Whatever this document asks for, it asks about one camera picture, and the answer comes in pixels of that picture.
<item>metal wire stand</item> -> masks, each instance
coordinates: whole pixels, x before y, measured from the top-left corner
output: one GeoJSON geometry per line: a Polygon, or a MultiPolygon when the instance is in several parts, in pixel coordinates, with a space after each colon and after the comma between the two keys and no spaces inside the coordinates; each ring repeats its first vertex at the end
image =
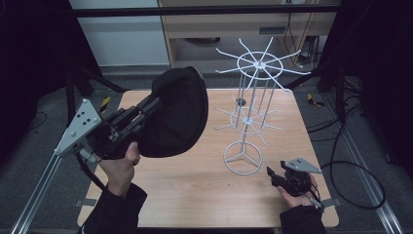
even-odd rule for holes
{"type": "Polygon", "coordinates": [[[297,72],[289,69],[285,69],[282,64],[282,59],[296,56],[300,51],[285,56],[282,58],[277,58],[274,55],[268,53],[268,50],[273,42],[271,38],[268,46],[264,52],[252,52],[246,45],[244,45],[241,39],[240,43],[246,49],[246,53],[241,56],[234,56],[221,52],[216,49],[220,54],[228,57],[237,59],[237,67],[229,70],[218,71],[217,73],[227,73],[233,71],[240,71],[240,86],[238,91],[238,96],[235,98],[233,96],[234,104],[236,105],[235,110],[232,112],[225,111],[215,106],[215,108],[223,113],[230,116],[230,124],[222,127],[215,128],[216,130],[221,130],[228,127],[233,127],[241,135],[238,141],[235,141],[228,145],[224,152],[224,161],[229,170],[238,175],[251,175],[257,172],[262,165],[262,155],[258,147],[253,143],[246,141],[247,135],[256,135],[260,140],[266,145],[264,138],[260,133],[265,127],[272,129],[282,130],[280,127],[275,127],[266,124],[265,120],[267,116],[271,113],[275,113],[278,108],[274,110],[269,110],[271,101],[274,96],[274,91],[277,88],[284,90],[285,92],[291,92],[291,90],[285,89],[279,82],[278,77],[284,72],[291,72],[300,75],[306,75],[310,72],[303,73],[297,72]],[[247,101],[244,98],[245,92],[252,88],[252,94],[247,106],[247,101]],[[271,89],[269,99],[265,99],[267,90],[271,89]],[[243,170],[235,169],[239,165],[239,161],[243,160],[252,166],[252,170],[249,169],[247,172],[242,172],[243,170]]]}

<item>gray floor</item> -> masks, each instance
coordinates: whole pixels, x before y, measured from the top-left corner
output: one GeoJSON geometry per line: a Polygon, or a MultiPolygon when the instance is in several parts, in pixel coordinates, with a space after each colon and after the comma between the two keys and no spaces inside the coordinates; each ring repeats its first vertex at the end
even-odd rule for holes
{"type": "MultiPolygon", "coordinates": [[[[265,49],[267,39],[248,39],[245,44],[254,50],[265,49]]],[[[215,48],[227,53],[244,53],[244,49],[234,38],[221,39],[215,44],[193,44],[182,40],[181,50],[177,54],[177,66],[193,65],[201,70],[205,75],[206,84],[209,88],[237,88],[239,86],[239,75],[217,74],[215,69],[231,69],[235,67],[232,58],[225,58],[219,55],[215,48]]],[[[274,45],[272,50],[276,53],[280,50],[279,45],[274,45]]],[[[295,68],[300,71],[311,70],[309,64],[303,68],[295,68]]],[[[159,71],[153,75],[135,74],[133,76],[111,76],[107,77],[114,83],[130,89],[148,89],[151,80],[159,71]]],[[[298,75],[285,74],[280,78],[282,84],[287,84],[298,78],[298,75]]],[[[306,82],[303,86],[294,89],[294,94],[299,105],[301,114],[307,127],[314,126],[334,118],[333,112],[328,106],[317,106],[307,102],[307,94],[313,94],[315,98],[324,103],[334,98],[333,93],[318,94],[315,84],[317,78],[306,82]]],[[[116,94],[106,87],[93,83],[95,91],[92,101],[98,107],[103,98],[111,96],[107,113],[114,111],[120,102],[122,94],[116,94]]],[[[357,104],[356,99],[348,102],[347,108],[357,104]]],[[[28,130],[21,139],[19,147],[14,151],[12,162],[1,169],[0,177],[0,230],[8,233],[26,201],[29,199],[39,177],[47,166],[53,149],[59,142],[64,132],[67,121],[65,90],[57,90],[47,96],[42,97],[38,103],[36,118],[33,120],[32,129],[28,130]]],[[[378,177],[383,183],[387,193],[387,203],[385,213],[394,216],[402,230],[387,230],[382,210],[366,211],[350,205],[343,201],[343,205],[337,207],[340,223],[334,228],[329,228],[328,233],[413,233],[413,222],[410,216],[413,215],[413,183],[404,169],[395,164],[386,162],[383,147],[375,136],[368,123],[368,118],[363,117],[362,110],[352,112],[347,118],[346,135],[338,140],[337,149],[334,154],[335,160],[354,161],[354,155],[360,155],[366,167],[378,177]],[[355,143],[356,149],[349,147],[350,141],[355,143]]],[[[313,147],[318,156],[319,163],[324,165],[329,162],[333,149],[334,140],[323,140],[336,137],[338,126],[331,127],[310,134],[313,140],[313,147]]],[[[323,170],[324,176],[329,186],[330,193],[334,198],[339,198],[336,189],[332,186],[329,169],[323,170]]],[[[371,196],[368,195],[370,188],[366,188],[363,177],[359,170],[353,166],[335,165],[333,176],[338,190],[351,201],[364,206],[371,206],[371,196]]],[[[30,231],[32,233],[73,233],[78,228],[77,216],[80,208],[73,207],[73,203],[78,198],[85,197],[90,181],[86,178],[74,157],[63,158],[52,184],[41,204],[37,215],[34,217],[30,231]]],[[[187,233],[191,230],[168,230],[168,233],[187,233]]],[[[209,230],[208,233],[268,233],[269,230],[209,230]]],[[[206,233],[205,231],[192,231],[192,233],[206,233]]]]}

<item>wall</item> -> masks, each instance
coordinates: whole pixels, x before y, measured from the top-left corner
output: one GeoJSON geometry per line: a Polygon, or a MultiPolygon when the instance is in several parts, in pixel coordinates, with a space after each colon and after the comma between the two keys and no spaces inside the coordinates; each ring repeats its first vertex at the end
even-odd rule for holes
{"type": "MultiPolygon", "coordinates": [[[[70,0],[70,4],[73,9],[158,7],[156,0],[70,0]]],[[[101,68],[169,65],[162,22],[158,16],[84,18],[79,22],[101,68]]]]}

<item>hand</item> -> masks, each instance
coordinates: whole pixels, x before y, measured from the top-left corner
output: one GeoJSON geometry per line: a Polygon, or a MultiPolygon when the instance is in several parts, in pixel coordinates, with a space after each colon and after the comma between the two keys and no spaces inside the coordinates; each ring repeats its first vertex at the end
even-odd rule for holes
{"type": "MultiPolygon", "coordinates": [[[[316,180],[314,179],[313,175],[309,174],[311,178],[311,183],[313,184],[311,189],[316,192],[317,188],[317,183],[316,180]]],[[[285,189],[283,189],[281,186],[278,186],[277,189],[279,190],[280,194],[288,204],[290,208],[295,208],[300,205],[302,206],[313,206],[314,204],[310,201],[310,197],[314,198],[313,194],[311,192],[307,192],[305,195],[301,195],[299,197],[293,197],[289,195],[285,189]]]]}
{"type": "Polygon", "coordinates": [[[140,153],[137,142],[132,142],[125,154],[125,158],[117,160],[102,160],[100,167],[107,174],[107,187],[113,194],[126,198],[134,177],[134,166],[139,163],[140,153]]]}

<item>person's left hand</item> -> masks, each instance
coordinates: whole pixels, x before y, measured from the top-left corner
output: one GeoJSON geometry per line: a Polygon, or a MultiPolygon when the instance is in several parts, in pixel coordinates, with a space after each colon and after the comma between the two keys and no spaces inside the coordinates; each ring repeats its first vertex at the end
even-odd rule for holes
{"type": "Polygon", "coordinates": [[[98,164],[107,174],[107,187],[110,192],[123,198],[126,197],[134,177],[134,166],[139,163],[140,153],[137,142],[132,142],[125,157],[117,160],[101,160],[95,156],[98,164]]]}

